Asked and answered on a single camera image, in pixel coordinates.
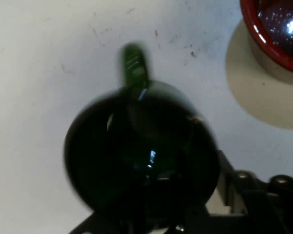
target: white surface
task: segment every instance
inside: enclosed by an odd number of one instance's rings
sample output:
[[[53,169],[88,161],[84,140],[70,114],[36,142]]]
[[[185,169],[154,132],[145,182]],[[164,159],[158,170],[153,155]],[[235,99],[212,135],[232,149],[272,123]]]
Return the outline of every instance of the white surface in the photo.
[[[1,0],[0,234],[64,234],[90,214],[66,179],[63,141],[87,103],[120,86],[118,51],[132,40],[203,113],[236,169],[293,176],[293,130],[249,115],[228,86],[240,20],[238,0]]]

